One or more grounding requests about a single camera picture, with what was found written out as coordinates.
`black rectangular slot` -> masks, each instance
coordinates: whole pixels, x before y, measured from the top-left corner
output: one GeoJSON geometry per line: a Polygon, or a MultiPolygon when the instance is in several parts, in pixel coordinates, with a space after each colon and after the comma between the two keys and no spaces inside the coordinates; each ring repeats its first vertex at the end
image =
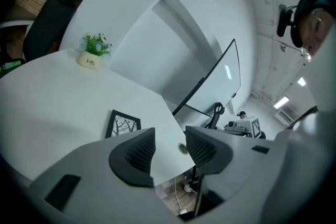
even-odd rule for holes
{"type": "Polygon", "coordinates": [[[65,175],[48,194],[46,202],[62,211],[79,181],[79,176],[65,175]]]}
{"type": "Polygon", "coordinates": [[[261,152],[261,153],[264,153],[264,154],[267,154],[267,152],[269,151],[269,148],[264,147],[264,146],[254,146],[252,148],[252,150],[257,151],[257,152],[261,152]]]}

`air conditioner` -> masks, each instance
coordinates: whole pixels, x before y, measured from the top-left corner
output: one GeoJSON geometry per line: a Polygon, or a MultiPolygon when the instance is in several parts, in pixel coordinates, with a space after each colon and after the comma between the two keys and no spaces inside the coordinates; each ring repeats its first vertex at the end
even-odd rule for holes
{"type": "Polygon", "coordinates": [[[289,126],[291,123],[294,122],[293,118],[290,117],[287,113],[282,110],[279,110],[277,113],[274,114],[274,117],[280,121],[283,125],[289,126]]]}

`chair backrest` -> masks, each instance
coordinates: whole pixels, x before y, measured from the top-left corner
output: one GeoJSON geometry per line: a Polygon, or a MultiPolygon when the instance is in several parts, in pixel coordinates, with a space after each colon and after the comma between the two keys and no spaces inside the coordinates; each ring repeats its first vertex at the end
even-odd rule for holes
{"type": "Polygon", "coordinates": [[[57,34],[65,29],[76,11],[75,0],[47,0],[23,43],[27,61],[47,54],[57,34]]]}

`picture frame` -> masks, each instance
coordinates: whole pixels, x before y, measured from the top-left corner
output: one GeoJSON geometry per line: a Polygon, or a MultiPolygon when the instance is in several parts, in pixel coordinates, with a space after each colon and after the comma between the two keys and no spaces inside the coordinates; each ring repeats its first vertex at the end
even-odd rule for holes
{"type": "Polygon", "coordinates": [[[105,138],[141,129],[141,120],[117,110],[112,110],[105,138]]]}

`potted plant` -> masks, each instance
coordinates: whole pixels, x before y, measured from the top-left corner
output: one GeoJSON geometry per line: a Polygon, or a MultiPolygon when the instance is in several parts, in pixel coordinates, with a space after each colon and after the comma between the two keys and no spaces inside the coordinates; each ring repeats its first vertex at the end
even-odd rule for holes
{"type": "Polygon", "coordinates": [[[79,49],[81,54],[78,58],[78,63],[87,68],[98,68],[100,66],[100,57],[110,54],[112,44],[105,43],[106,38],[103,34],[91,36],[85,33],[80,39],[79,49]]]}

